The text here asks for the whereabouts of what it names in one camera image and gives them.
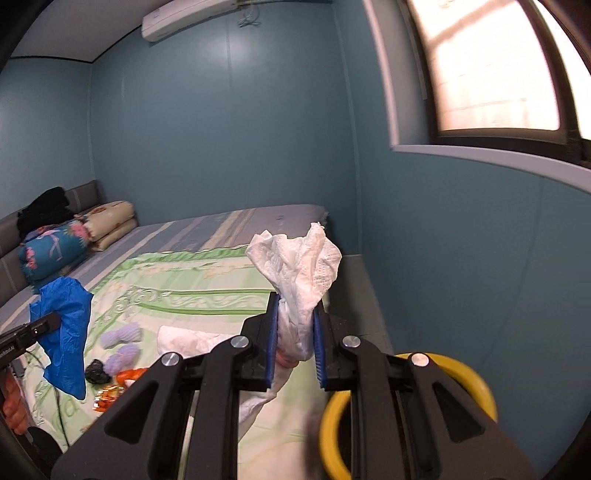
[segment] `orange object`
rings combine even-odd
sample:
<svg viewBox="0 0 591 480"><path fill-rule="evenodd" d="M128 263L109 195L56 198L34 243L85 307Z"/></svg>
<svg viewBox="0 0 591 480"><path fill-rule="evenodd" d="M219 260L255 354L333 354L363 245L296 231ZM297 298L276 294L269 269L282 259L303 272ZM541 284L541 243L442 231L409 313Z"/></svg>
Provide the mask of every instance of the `orange object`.
<svg viewBox="0 0 591 480"><path fill-rule="evenodd" d="M106 412L124 391L124 387L120 387L119 385L109 385L108 387L99 390L95 397L93 409L101 413Z"/></svg>
<svg viewBox="0 0 591 480"><path fill-rule="evenodd" d="M132 370L123 370L122 372L119 372L117 374L117 376L115 377L115 381L117 382L118 385L120 385L121 387L124 387L125 380L135 381L139 377L141 377L146 370L147 370L147 368L135 368Z"/></svg>

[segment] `green floral bed sheet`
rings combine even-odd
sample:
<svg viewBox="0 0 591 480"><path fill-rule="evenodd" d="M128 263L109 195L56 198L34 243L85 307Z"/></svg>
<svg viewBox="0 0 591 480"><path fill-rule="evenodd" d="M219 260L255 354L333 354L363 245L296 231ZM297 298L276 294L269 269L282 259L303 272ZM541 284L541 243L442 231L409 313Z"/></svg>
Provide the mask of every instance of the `green floral bed sheet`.
<svg viewBox="0 0 591 480"><path fill-rule="evenodd" d="M105 361L119 346L103 349L103 332L129 322L142 327L136 367L158 357L156 338L162 325L213 333L239 333L242 322L267 307L270 283L245 255L245 247L191 253L143 254L126 260L93 290L85 365ZM38 360L49 360L37 345L26 355L27 403L34 421L66 447L53 388ZM60 393L60 410L68 440L74 442L98 417L93 401L98 387L86 384L86 399ZM302 362L277 398L265 405L239 444L240 479L320 478L317 431L326 395L316 380L314 362Z"/></svg>

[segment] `blue wall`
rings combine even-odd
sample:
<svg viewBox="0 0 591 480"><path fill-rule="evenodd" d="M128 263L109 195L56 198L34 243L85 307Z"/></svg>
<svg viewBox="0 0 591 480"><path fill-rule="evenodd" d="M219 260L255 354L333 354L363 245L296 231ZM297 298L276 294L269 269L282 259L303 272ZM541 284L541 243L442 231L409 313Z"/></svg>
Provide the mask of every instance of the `blue wall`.
<svg viewBox="0 0 591 480"><path fill-rule="evenodd" d="M91 65L10 60L0 74L0 218L57 185L93 179L88 144Z"/></svg>
<svg viewBox="0 0 591 480"><path fill-rule="evenodd" d="M393 347L476 368L501 427L543 474L591 406L591 196L510 168L391 151L362 3L335 8L359 145L362 253Z"/></svg>
<svg viewBox="0 0 591 480"><path fill-rule="evenodd" d="M157 44L139 30L95 62L92 144L110 199L142 223L317 203L358 251L355 166L331 5L261 5Z"/></svg>

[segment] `pillow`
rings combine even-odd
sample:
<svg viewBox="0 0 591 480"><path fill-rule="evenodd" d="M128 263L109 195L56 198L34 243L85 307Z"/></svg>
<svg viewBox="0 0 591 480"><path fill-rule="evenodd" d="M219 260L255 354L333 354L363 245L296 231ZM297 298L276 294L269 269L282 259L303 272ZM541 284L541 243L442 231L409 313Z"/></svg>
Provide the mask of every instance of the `pillow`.
<svg viewBox="0 0 591 480"><path fill-rule="evenodd" d="M74 270L78 265L80 265L84 260L88 257L88 252L85 251L84 253L80 254L77 258L75 258L72 262L68 263L65 267L61 267L57 272L45 277L42 280L34 280L33 281L33 293L35 295L39 295L40 288L48 283L51 283L57 278L67 276L72 270Z"/></svg>
<svg viewBox="0 0 591 480"><path fill-rule="evenodd" d="M91 249L93 252L102 252L112 243L115 243L119 238L124 237L130 231L138 226L138 221L135 218L127 220L125 223L119 225L111 233L107 233L103 238L92 244Z"/></svg>
<svg viewBox="0 0 591 480"><path fill-rule="evenodd" d="M38 228L18 249L22 272L34 284L78 260L88 243L88 232L78 220Z"/></svg>
<svg viewBox="0 0 591 480"><path fill-rule="evenodd" d="M85 227L90 240L96 242L134 217L134 206L129 202L111 202L93 208L86 214Z"/></svg>

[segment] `blue gripper pad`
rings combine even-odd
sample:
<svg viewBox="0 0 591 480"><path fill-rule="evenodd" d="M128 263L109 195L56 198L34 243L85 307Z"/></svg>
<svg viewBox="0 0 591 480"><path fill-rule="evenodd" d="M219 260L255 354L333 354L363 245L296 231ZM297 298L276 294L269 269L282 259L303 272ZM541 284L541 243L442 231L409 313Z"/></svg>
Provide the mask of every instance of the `blue gripper pad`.
<svg viewBox="0 0 591 480"><path fill-rule="evenodd" d="M316 377L320 382L320 388L326 386L326 356L324 354L324 339L320 327L320 316L316 307L312 312L314 320L314 358L316 360Z"/></svg>
<svg viewBox="0 0 591 480"><path fill-rule="evenodd" d="M279 295L271 312L271 325L269 326L269 338L267 339L267 364L265 366L265 382L267 388L271 388L275 375L275 355L277 353L277 324L279 316Z"/></svg>

